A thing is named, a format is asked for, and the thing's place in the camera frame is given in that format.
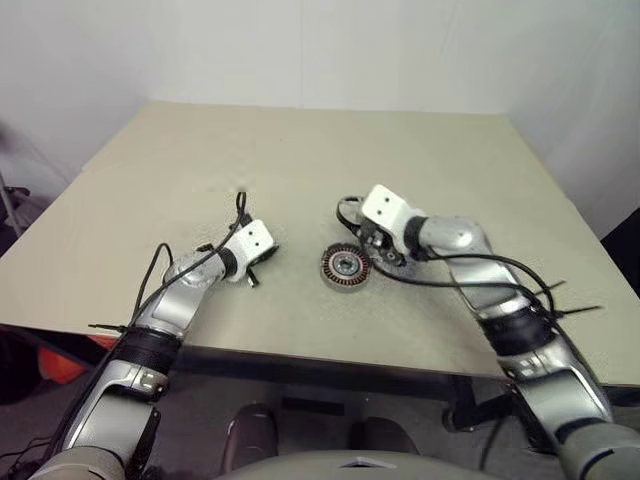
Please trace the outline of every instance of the floor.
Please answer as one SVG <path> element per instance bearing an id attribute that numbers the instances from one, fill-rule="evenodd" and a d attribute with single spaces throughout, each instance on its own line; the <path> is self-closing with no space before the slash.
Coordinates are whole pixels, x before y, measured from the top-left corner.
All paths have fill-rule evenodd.
<path id="1" fill-rule="evenodd" d="M 78 381 L 66 386 L 45 383 L 28 399 L 0 407 L 0 452 L 19 450 L 34 436 L 49 435 L 80 386 Z M 480 382 L 476 387 L 481 396 L 496 388 Z M 341 402 L 345 414 L 284 410 L 282 396 Z M 215 477 L 229 420 L 241 406 L 253 402 L 267 403 L 276 411 L 281 454 L 345 448 L 354 419 L 381 416 L 400 423 L 421 454 L 475 469 L 491 428 L 489 424 L 473 433 L 448 433 L 440 423 L 445 404 L 433 400 L 179 373 L 173 375 L 159 404 L 162 422 L 149 464 L 160 466 L 163 478 L 169 480 Z M 640 427 L 640 409 L 625 409 L 623 414 L 626 423 Z M 0 460 L 0 472 L 11 463 Z M 501 478 L 563 478 L 555 458 L 528 450 L 519 425 L 511 419 L 491 450 L 487 471 Z"/>

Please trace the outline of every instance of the black joint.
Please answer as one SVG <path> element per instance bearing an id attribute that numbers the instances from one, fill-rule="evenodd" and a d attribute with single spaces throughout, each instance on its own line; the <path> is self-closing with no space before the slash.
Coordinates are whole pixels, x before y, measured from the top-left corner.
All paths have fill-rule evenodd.
<path id="1" fill-rule="evenodd" d="M 238 271 L 238 261 L 236 260 L 236 256 L 233 254 L 231 250 L 228 248 L 223 248 L 220 250 L 220 258 L 222 259 L 222 263 L 224 264 L 225 277 L 230 277 L 231 275 L 235 275 Z"/>
<path id="2" fill-rule="evenodd" d="M 173 335 L 150 328 L 127 330 L 114 352 L 115 360 L 142 365 L 166 375 L 178 355 L 181 342 Z"/>
<path id="3" fill-rule="evenodd" d="M 427 251 L 420 246 L 420 230 L 427 217 L 413 217 L 407 222 L 404 229 L 404 243 L 409 248 L 411 258 L 418 261 L 426 261 L 428 259 Z"/>
<path id="4" fill-rule="evenodd" d="M 531 308 L 479 323 L 495 352 L 502 357 L 536 350 L 555 337 L 542 313 Z"/>
<path id="5" fill-rule="evenodd" d="M 583 427 L 588 427 L 589 425 L 595 425 L 597 423 L 604 423 L 604 420 L 597 417 L 587 417 L 587 418 L 579 418 L 578 420 L 574 420 L 573 422 L 565 423 L 560 428 L 558 428 L 555 432 L 556 439 L 558 442 L 563 444 L 576 430 L 580 430 Z"/>
<path id="6" fill-rule="evenodd" d="M 240 227 L 246 227 L 247 225 L 249 225 L 251 222 L 253 222 L 253 217 L 251 215 L 249 215 L 248 213 L 244 213 L 242 215 L 242 217 L 240 217 Z M 233 225 L 229 225 L 229 230 L 231 230 L 233 228 Z"/>

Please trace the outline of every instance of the copper coil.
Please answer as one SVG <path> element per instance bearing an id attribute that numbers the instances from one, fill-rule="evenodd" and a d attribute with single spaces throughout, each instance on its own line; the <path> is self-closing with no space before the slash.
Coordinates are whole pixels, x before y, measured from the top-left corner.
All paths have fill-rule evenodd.
<path id="1" fill-rule="evenodd" d="M 322 254 L 321 272 L 324 282 L 339 292 L 361 288 L 369 278 L 371 266 L 357 246 L 335 243 Z"/>

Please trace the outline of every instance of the black cable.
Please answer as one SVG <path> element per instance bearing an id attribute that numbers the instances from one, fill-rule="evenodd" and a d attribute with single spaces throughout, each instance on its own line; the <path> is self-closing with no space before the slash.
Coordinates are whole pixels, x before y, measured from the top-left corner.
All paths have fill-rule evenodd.
<path id="1" fill-rule="evenodd" d="M 551 316 L 555 318 L 556 307 L 555 307 L 555 301 L 553 299 L 553 295 L 551 294 L 551 288 L 545 283 L 542 277 L 540 277 L 540 275 L 538 275 L 535 272 L 535 270 L 533 270 L 528 265 L 525 265 L 524 263 L 519 262 L 518 260 L 514 260 L 513 258 L 503 257 L 502 255 L 482 254 L 482 253 L 460 253 L 460 254 L 453 254 L 453 255 L 437 255 L 437 256 L 430 257 L 430 260 L 450 260 L 450 259 L 456 259 L 456 258 L 493 260 L 500 263 L 506 263 L 507 265 L 511 265 L 513 267 L 516 267 L 522 270 L 527 275 L 529 275 L 529 277 L 531 277 L 534 282 L 536 282 L 536 284 L 538 285 L 542 293 L 545 295 L 545 297 L 547 297 L 547 302 L 549 304 L 548 311 L 551 314 Z M 535 296 L 535 294 L 531 292 L 531 290 L 527 289 L 527 291 L 529 291 L 532 295 Z"/>
<path id="2" fill-rule="evenodd" d="M 560 281 L 558 281 L 556 283 L 552 283 L 551 285 L 549 285 L 549 290 L 553 290 L 554 288 L 558 288 L 559 286 L 564 285 L 565 283 L 567 283 L 566 280 L 560 280 Z M 544 293 L 544 292 L 542 290 L 538 290 L 537 292 L 533 292 L 533 294 L 535 296 L 538 296 L 541 293 Z"/>
<path id="3" fill-rule="evenodd" d="M 236 196 L 236 213 L 237 213 L 237 217 L 236 217 L 235 222 L 229 228 L 229 232 L 227 233 L 227 235 L 222 239 L 222 242 L 220 242 L 220 244 L 217 247 L 215 247 L 213 250 L 211 250 L 209 253 L 207 253 L 204 257 L 202 257 L 200 260 L 195 262 L 189 268 L 187 268 L 187 269 L 181 271 L 180 273 L 178 273 L 177 275 L 171 277 L 169 280 L 167 280 L 165 283 L 163 283 L 161 286 L 159 286 L 156 290 L 154 290 L 153 293 L 151 293 L 151 295 L 149 295 L 147 297 L 145 302 L 138 308 L 138 311 L 134 312 L 133 317 L 131 319 L 132 323 L 135 321 L 136 318 L 138 318 L 140 316 L 140 314 L 145 310 L 145 308 L 147 308 L 149 306 L 149 304 L 153 300 L 155 300 L 158 297 L 158 295 L 160 295 L 165 289 L 169 288 L 171 285 L 173 285 L 175 282 L 180 280 L 186 274 L 191 273 L 196 268 L 198 268 L 200 265 L 202 265 L 206 261 L 208 261 L 211 258 L 213 258 L 215 255 L 217 255 L 224 248 L 224 246 L 227 244 L 227 242 L 231 239 L 233 234 L 236 232 L 236 230 L 240 226 L 240 222 L 242 221 L 242 217 L 245 214 L 246 206 L 247 206 L 247 192 L 238 192 L 238 195 Z"/>
<path id="4" fill-rule="evenodd" d="M 140 314 L 166 288 L 168 288 L 173 283 L 178 281 L 184 275 L 186 275 L 189 272 L 193 271 L 194 269 L 198 268 L 204 262 L 206 262 L 211 257 L 213 257 L 215 254 L 217 254 L 220 250 L 222 250 L 222 248 L 225 246 L 225 244 L 229 241 L 229 239 L 233 236 L 235 231 L 240 226 L 240 222 L 242 221 L 242 217 L 245 214 L 246 204 L 247 204 L 247 193 L 246 192 L 238 192 L 238 194 L 236 195 L 236 219 L 235 219 L 234 223 L 231 225 L 231 227 L 229 229 L 229 233 L 224 237 L 224 239 L 222 240 L 220 245 L 218 245 L 217 248 L 213 249 L 209 254 L 207 254 L 204 257 L 202 257 L 199 261 L 197 261 L 196 263 L 191 265 L 191 267 L 187 268 L 186 270 L 183 270 L 178 275 L 175 275 L 170 280 L 168 280 L 165 283 L 163 283 L 159 288 L 154 290 L 153 293 L 151 293 L 151 295 L 149 295 L 147 297 L 147 299 L 144 301 L 144 303 L 142 303 L 142 305 L 140 305 L 140 307 L 135 312 L 133 312 L 133 315 L 131 316 L 131 320 L 129 321 L 129 324 L 127 325 L 126 328 L 131 327 L 135 323 L 136 319 L 140 316 Z M 96 365 L 96 367 L 94 368 L 94 370 L 93 370 L 93 372 L 91 374 L 91 377 L 89 377 L 89 380 L 87 381 L 85 387 L 83 389 L 81 389 L 76 394 L 76 396 L 74 397 L 72 402 L 67 407 L 67 409 L 66 409 L 66 411 L 65 411 L 65 413 L 64 413 L 64 415 L 62 417 L 63 420 L 58 425 L 58 427 L 57 427 L 57 429 L 56 429 L 56 431 L 53 434 L 53 437 L 51 439 L 51 443 L 49 444 L 49 447 L 47 448 L 46 452 L 43 455 L 43 459 L 44 460 L 48 460 L 49 458 L 51 458 L 51 456 L 56 451 L 56 449 L 58 447 L 58 444 L 60 443 L 60 441 L 63 440 L 63 436 L 66 434 L 66 431 L 67 431 L 67 429 L 69 427 L 69 425 L 68 425 L 69 422 L 71 422 L 73 420 L 73 418 L 75 418 L 75 415 L 77 414 L 78 409 L 80 408 L 80 405 L 82 405 L 84 403 L 84 401 L 86 400 L 87 396 L 91 392 L 91 389 L 95 386 L 96 382 L 100 378 L 100 375 L 102 374 L 102 371 L 104 370 L 104 367 L 106 366 L 107 362 L 111 359 L 112 352 L 114 352 L 118 348 L 118 346 L 120 345 L 120 343 L 122 342 L 122 339 L 124 337 L 125 337 L 124 335 L 121 335 L 118 338 L 118 340 L 116 341 L 116 343 L 113 345 L 111 350 L 109 350 L 105 354 L 105 356 L 102 357 L 102 360 L 100 360 L 98 365 Z"/>
<path id="5" fill-rule="evenodd" d="M 534 282 L 540 287 L 542 293 L 547 297 L 547 302 L 549 304 L 548 310 L 546 311 L 546 320 L 549 322 L 551 327 L 562 337 L 565 341 L 571 353 L 576 357 L 576 359 L 584 366 L 589 375 L 593 378 L 595 382 L 598 382 L 598 377 L 595 372 L 592 370 L 587 360 L 582 355 L 582 352 L 578 349 L 571 337 L 564 331 L 564 329 L 558 324 L 558 319 L 567 315 L 571 315 L 574 313 L 582 313 L 590 310 L 595 310 L 602 308 L 599 305 L 594 305 L 591 307 L 584 308 L 576 308 L 573 310 L 565 310 L 558 312 L 555 307 L 555 300 L 553 298 L 553 293 L 551 293 L 551 287 L 545 283 L 545 281 L 538 275 L 535 270 L 533 270 L 528 265 L 525 265 L 522 262 L 514 260 L 509 257 L 503 257 L 501 255 L 493 255 L 493 254 L 476 254 L 476 253 L 463 253 L 463 254 L 453 254 L 453 255 L 438 255 L 433 257 L 434 260 L 447 260 L 447 259 L 455 259 L 455 258 L 475 258 L 481 260 L 494 260 L 501 263 L 506 263 L 508 265 L 512 265 L 523 272 L 525 272 L 529 277 L 533 279 Z"/>
<path id="6" fill-rule="evenodd" d="M 45 445 L 48 445 L 50 440 L 48 440 L 49 437 L 36 437 L 36 438 L 32 438 L 31 441 L 27 444 L 27 446 L 25 448 L 23 448 L 22 450 L 19 450 L 17 452 L 7 452 L 7 453 L 3 453 L 2 455 L 0 455 L 0 460 L 2 460 L 3 458 L 7 458 L 7 457 L 15 457 L 17 456 L 18 458 L 16 459 L 15 463 L 18 462 L 18 460 L 20 460 L 20 458 L 27 453 L 29 450 L 32 450 L 34 448 L 38 448 L 38 447 L 44 447 Z M 36 440 L 47 440 L 46 442 L 41 442 L 41 443 L 33 443 Z"/>
<path id="7" fill-rule="evenodd" d="M 349 229 L 349 231 L 351 233 L 353 233 L 356 237 L 358 236 L 358 230 L 360 230 L 360 225 L 354 222 L 350 222 L 349 220 L 347 220 L 347 217 L 345 217 L 342 212 L 340 211 L 340 207 L 347 204 L 347 203 L 358 203 L 361 204 L 364 201 L 363 197 L 344 197 L 342 199 L 340 199 L 340 201 L 338 202 L 338 205 L 336 207 L 336 217 L 338 218 L 338 221 L 344 225 L 345 227 L 347 227 Z"/>
<path id="8" fill-rule="evenodd" d="M 394 273 L 389 272 L 388 270 L 383 269 L 380 265 L 371 259 L 369 252 L 366 249 L 366 246 L 361 242 L 362 251 L 371 264 L 371 266 L 379 273 L 384 275 L 391 280 L 395 280 L 400 283 L 406 283 L 408 285 L 416 285 L 422 287 L 434 287 L 434 288 L 510 288 L 512 290 L 517 290 L 525 295 L 533 305 L 540 305 L 540 301 L 536 298 L 531 290 L 529 290 L 524 285 L 520 285 L 517 283 L 508 283 L 508 282 L 438 282 L 432 280 L 420 280 L 414 278 L 406 278 L 396 275 Z"/>
<path id="9" fill-rule="evenodd" d="M 564 329 L 558 324 L 558 319 L 563 316 L 571 315 L 574 313 L 582 313 L 582 312 L 595 310 L 602 307 L 593 306 L 593 307 L 585 307 L 585 308 L 578 308 L 574 310 L 566 310 L 566 311 L 558 312 L 555 307 L 555 300 L 553 298 L 553 294 L 551 293 L 551 287 L 549 287 L 549 285 L 545 283 L 542 277 L 540 277 L 540 275 L 538 275 L 538 273 L 536 273 L 531 267 L 509 257 L 503 257 L 501 255 L 492 255 L 492 254 L 463 253 L 463 254 L 453 254 L 453 255 L 435 255 L 435 256 L 430 256 L 429 259 L 430 260 L 449 260 L 449 259 L 456 259 L 456 258 L 469 258 L 469 259 L 475 258 L 480 260 L 493 260 L 493 261 L 506 263 L 508 265 L 514 266 L 522 270 L 523 272 L 525 272 L 527 275 L 529 275 L 533 279 L 533 281 L 538 285 L 541 292 L 544 293 L 544 295 L 547 297 L 548 310 L 544 310 L 539 300 L 536 298 L 536 294 L 534 294 L 531 290 L 526 288 L 524 285 L 520 285 L 520 284 L 515 284 L 515 283 L 512 284 L 512 283 L 506 283 L 506 282 L 460 282 L 460 283 L 431 282 L 428 280 L 414 280 L 414 279 L 404 278 L 398 275 L 394 275 L 391 272 L 388 272 L 382 269 L 376 262 L 373 262 L 368 255 L 364 242 L 361 240 L 360 243 L 362 245 L 362 250 L 364 251 L 365 256 L 368 258 L 369 263 L 373 266 L 373 268 L 376 271 L 380 272 L 382 275 L 388 278 L 391 278 L 392 280 L 396 280 L 402 283 L 407 283 L 410 285 L 420 285 L 420 286 L 426 286 L 426 287 L 443 287 L 443 288 L 467 288 L 467 287 L 496 288 L 498 287 L 498 288 L 511 288 L 513 290 L 520 291 L 529 299 L 529 301 L 532 303 L 532 306 L 537 307 L 538 309 L 544 312 L 545 320 L 549 322 L 551 327 L 558 333 L 558 335 L 562 337 L 562 339 L 565 341 L 565 343 L 569 347 L 569 350 L 571 350 L 571 353 L 573 353 L 576 359 L 584 366 L 584 368 L 587 370 L 589 375 L 591 375 L 594 381 L 598 382 L 598 377 L 596 376 L 595 372 L 593 371 L 589 363 L 587 363 L 587 360 L 584 358 L 580 350 L 578 350 L 578 347 L 576 346 L 576 344 L 573 343 L 573 340 L 571 340 L 571 337 L 569 337 L 569 335 L 564 331 Z"/>
<path id="10" fill-rule="evenodd" d="M 156 263 L 158 261 L 158 257 L 160 256 L 160 252 L 162 249 L 167 251 L 167 255 L 169 256 L 169 266 L 173 265 L 173 253 L 171 252 L 171 247 L 166 243 L 161 243 L 156 247 L 156 251 L 153 254 L 153 258 L 151 259 L 151 263 L 149 263 L 149 267 L 147 267 L 147 272 L 144 274 L 144 278 L 142 279 L 142 283 L 140 284 L 140 288 L 138 289 L 138 296 L 136 297 L 136 303 L 133 308 L 133 314 L 140 309 L 140 303 L 142 302 L 142 297 L 144 296 L 144 291 L 147 288 L 147 282 L 149 281 L 149 277 L 151 277 L 151 273 L 156 267 Z"/>
<path id="11" fill-rule="evenodd" d="M 491 427 L 491 431 L 489 432 L 487 441 L 482 447 L 482 453 L 480 454 L 480 462 L 478 463 L 478 470 L 480 470 L 481 472 L 483 472 L 487 466 L 487 460 L 489 459 L 489 452 L 491 451 L 491 448 L 493 447 L 493 444 L 495 443 L 496 438 L 498 437 L 498 433 L 500 433 L 500 429 L 504 425 L 506 418 L 507 417 L 500 417 L 493 424 L 493 427 Z"/>

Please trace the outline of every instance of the beige table top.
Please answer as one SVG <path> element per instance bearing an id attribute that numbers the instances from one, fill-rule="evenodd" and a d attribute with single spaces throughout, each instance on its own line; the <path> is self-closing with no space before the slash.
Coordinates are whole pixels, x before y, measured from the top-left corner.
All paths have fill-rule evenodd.
<path id="1" fill-rule="evenodd" d="M 257 267 L 260 288 L 212 289 L 188 343 L 499 375 L 456 292 L 373 275 L 345 295 L 321 281 L 324 248 L 352 240 L 337 200 L 376 183 L 427 214 L 475 217 L 497 253 L 567 280 L 560 308 L 604 305 L 564 325 L 602 381 L 640 384 L 637 297 L 499 115 L 151 103 L 0 259 L 2 321 L 84 333 L 126 323 L 156 244 L 179 255 L 215 243 L 243 187 L 282 247 Z"/>

